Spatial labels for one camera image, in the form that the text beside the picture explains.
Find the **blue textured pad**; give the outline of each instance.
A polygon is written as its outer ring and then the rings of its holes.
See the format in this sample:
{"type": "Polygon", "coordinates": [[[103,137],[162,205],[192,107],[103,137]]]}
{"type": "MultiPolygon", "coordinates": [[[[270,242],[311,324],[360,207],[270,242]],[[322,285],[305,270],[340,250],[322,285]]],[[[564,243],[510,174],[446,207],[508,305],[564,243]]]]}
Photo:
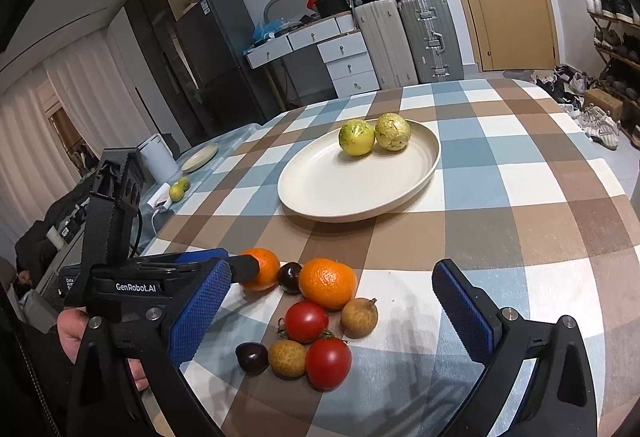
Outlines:
{"type": "Polygon", "coordinates": [[[473,300],[442,262],[433,268],[431,282],[433,292],[471,360],[489,363],[494,353],[494,333],[473,300]]]}
{"type": "Polygon", "coordinates": [[[229,254],[226,249],[221,247],[217,249],[205,249],[203,251],[189,251],[188,253],[182,253],[180,257],[175,259],[175,263],[194,263],[204,262],[211,260],[211,258],[229,258],[229,254]]]}
{"type": "Polygon", "coordinates": [[[231,269],[220,260],[171,328],[168,353],[174,367],[193,359],[230,287],[231,269]]]}

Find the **yellow-green fruit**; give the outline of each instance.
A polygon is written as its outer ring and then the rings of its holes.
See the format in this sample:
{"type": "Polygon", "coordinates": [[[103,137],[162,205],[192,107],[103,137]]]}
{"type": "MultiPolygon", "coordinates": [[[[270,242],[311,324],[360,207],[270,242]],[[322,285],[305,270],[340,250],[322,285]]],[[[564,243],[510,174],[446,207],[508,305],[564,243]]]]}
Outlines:
{"type": "Polygon", "coordinates": [[[361,119],[348,120],[338,133],[340,148],[356,157],[369,153],[375,141],[373,128],[361,119]]]}
{"type": "Polygon", "coordinates": [[[180,186],[182,186],[182,189],[184,191],[187,191],[189,188],[191,188],[191,181],[187,177],[180,177],[178,179],[178,182],[176,183],[180,184],[180,186]]]}
{"type": "Polygon", "coordinates": [[[179,202],[184,197],[184,188],[180,184],[174,184],[169,188],[169,198],[174,202],[179,202]]]}
{"type": "Polygon", "coordinates": [[[378,324],[376,299],[356,298],[342,309],[340,316],[344,333],[349,338],[363,338],[378,324]]]}
{"type": "Polygon", "coordinates": [[[305,347],[293,340],[278,340],[269,349],[273,372],[284,377],[300,377],[305,373],[305,347]]]}
{"type": "Polygon", "coordinates": [[[383,113],[376,123],[376,141],[387,150],[401,150],[411,138],[409,123],[397,113],[383,113]]]}

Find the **white curtain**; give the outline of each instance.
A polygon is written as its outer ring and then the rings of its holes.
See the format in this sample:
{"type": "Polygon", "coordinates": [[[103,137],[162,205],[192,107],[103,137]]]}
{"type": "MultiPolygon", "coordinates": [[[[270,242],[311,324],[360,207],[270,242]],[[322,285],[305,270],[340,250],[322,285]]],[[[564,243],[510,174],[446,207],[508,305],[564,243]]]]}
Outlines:
{"type": "Polygon", "coordinates": [[[15,242],[79,178],[49,133],[37,94],[43,83],[39,65],[0,95],[0,256],[12,262],[15,242]]]}
{"type": "Polygon", "coordinates": [[[151,136],[111,56],[102,30],[44,60],[66,114],[93,152],[137,146],[151,136]]]}

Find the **orange fruit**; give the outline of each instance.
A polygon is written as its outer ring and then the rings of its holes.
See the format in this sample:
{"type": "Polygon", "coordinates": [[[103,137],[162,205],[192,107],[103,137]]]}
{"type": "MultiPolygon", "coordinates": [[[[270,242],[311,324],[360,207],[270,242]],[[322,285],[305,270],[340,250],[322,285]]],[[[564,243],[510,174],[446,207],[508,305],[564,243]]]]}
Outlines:
{"type": "Polygon", "coordinates": [[[253,280],[242,283],[242,287],[249,291],[264,291],[278,283],[280,260],[269,249],[254,247],[243,251],[241,255],[251,255],[260,264],[260,272],[253,280]]]}
{"type": "Polygon", "coordinates": [[[298,285],[305,298],[325,309],[342,309],[353,300],[358,279],[353,269],[328,258],[313,258],[302,266],[298,285]]]}

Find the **red object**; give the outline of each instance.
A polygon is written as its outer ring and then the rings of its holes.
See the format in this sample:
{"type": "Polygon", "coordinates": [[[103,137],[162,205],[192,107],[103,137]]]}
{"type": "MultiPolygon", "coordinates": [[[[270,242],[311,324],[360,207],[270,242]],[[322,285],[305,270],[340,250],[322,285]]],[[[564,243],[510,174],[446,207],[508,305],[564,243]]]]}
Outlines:
{"type": "Polygon", "coordinates": [[[316,2],[317,1],[318,0],[308,0],[306,2],[306,8],[312,11],[314,9],[314,7],[316,6],[316,2]]]}
{"type": "Polygon", "coordinates": [[[316,303],[304,300],[289,307],[284,315],[284,328],[298,343],[316,341],[329,326],[329,315],[316,303]]]}
{"type": "Polygon", "coordinates": [[[306,377],[319,390],[340,385],[351,370],[351,351],[338,338],[326,338],[311,344],[306,351],[306,377]]]}

